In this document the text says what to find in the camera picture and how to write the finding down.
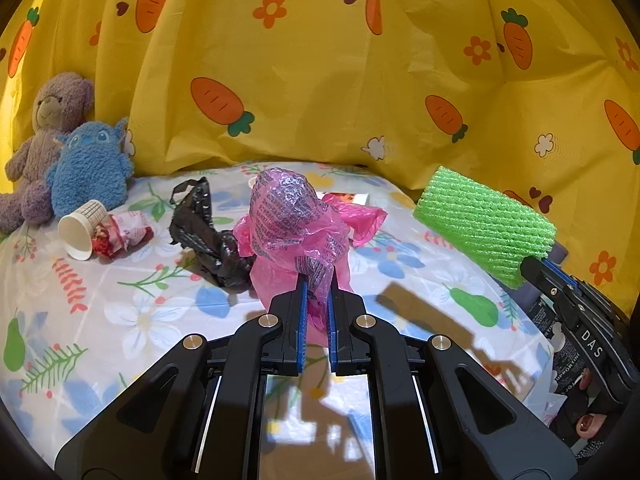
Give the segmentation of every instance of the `black plastic bag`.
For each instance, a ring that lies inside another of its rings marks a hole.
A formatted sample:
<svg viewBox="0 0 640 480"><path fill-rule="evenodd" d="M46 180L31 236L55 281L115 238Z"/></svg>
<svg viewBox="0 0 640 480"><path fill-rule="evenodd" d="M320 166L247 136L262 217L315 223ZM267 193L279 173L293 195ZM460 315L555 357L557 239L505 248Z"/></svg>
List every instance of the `black plastic bag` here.
<svg viewBox="0 0 640 480"><path fill-rule="evenodd" d="M187 180L178 184L171 195L193 189L175 208L169 226L172 244L180 244L185 249L193 249L196 260L207 277L217 286L231 292L244 292L251 287L249 273L255 256L240 257L233 231L216 231L211 221L211 197L206 177Z"/></svg>

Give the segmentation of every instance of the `yellow fabric backdrop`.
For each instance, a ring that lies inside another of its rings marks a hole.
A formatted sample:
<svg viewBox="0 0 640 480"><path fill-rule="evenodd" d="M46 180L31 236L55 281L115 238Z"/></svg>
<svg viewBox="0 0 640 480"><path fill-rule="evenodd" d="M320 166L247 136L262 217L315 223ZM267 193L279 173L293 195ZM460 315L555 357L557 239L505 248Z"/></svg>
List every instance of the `yellow fabric backdrop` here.
<svg viewBox="0 0 640 480"><path fill-rule="evenodd" d="M379 1L381 22L375 0L166 0L151 23L161 0L24 0L0 38L1 161L31 135L40 85L73 70L95 79L98 120L130 115L138 174L318 160L364 164L416 196L443 164L546 214L569 272L630 312L640 52L610 0ZM215 82L192 91L196 78ZM430 95L448 103L429 110ZM630 115L624 144L606 100Z"/></svg>

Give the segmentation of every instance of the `blue plush toy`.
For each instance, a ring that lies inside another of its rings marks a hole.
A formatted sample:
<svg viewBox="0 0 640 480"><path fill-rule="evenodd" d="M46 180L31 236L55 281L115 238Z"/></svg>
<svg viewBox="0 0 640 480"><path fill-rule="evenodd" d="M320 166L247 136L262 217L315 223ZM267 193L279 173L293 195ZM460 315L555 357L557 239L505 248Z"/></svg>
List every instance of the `blue plush toy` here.
<svg viewBox="0 0 640 480"><path fill-rule="evenodd" d="M99 200L107 211L124 204L127 179L133 175L132 161L120 151L127 120L121 119L114 128L92 121L58 138L63 143L60 160L45 177L57 218L89 200Z"/></svg>

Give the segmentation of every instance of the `stuffed animal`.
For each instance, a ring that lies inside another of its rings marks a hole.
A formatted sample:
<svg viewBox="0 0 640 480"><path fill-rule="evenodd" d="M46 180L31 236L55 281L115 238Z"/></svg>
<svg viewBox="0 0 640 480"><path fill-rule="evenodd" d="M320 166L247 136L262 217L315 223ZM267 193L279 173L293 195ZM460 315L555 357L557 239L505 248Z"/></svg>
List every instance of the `stuffed animal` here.
<svg viewBox="0 0 640 480"><path fill-rule="evenodd" d="M107 211L124 204L127 179L133 175L129 155L120 151L128 119L115 128L98 121L78 126L64 142L60 160L49 168L47 186L56 218L99 200Z"/></svg>
<svg viewBox="0 0 640 480"><path fill-rule="evenodd" d="M35 135L27 139L6 164L6 176L18 181L13 193L0 194L0 231L15 231L23 221L38 225L53 217L44 173L58 160L56 136L84 122L94 105L94 84L73 72L60 73L38 92L33 104Z"/></svg>

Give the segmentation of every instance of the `bed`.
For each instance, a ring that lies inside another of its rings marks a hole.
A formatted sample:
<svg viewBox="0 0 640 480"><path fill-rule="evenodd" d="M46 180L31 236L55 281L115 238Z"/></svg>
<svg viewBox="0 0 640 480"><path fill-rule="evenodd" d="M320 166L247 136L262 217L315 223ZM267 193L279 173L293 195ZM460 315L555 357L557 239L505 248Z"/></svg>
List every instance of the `bed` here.
<svg viewBox="0 0 640 480"><path fill-rule="evenodd" d="M227 294L192 272L193 257L171 244L169 198L206 176L215 225L231 228L248 212L251 177L273 166L304 173L317 190L366 193L388 212L372 241L350 249L351 286L368 312L415 338L446 333L525 403L532 390L548 392L547 339L494 280L415 221L412 201L388 181L301 162L139 178L121 209L145 212L155 237L126 257L73 260L55 224L23 226L0 244L0 396L46 462L183 336L220 338L264 312L255 293ZM469 314L479 298L495 304L495 326ZM331 374L320 346L308 348L299 378L270 378L261 478L369 479L373 463L366 378Z"/></svg>

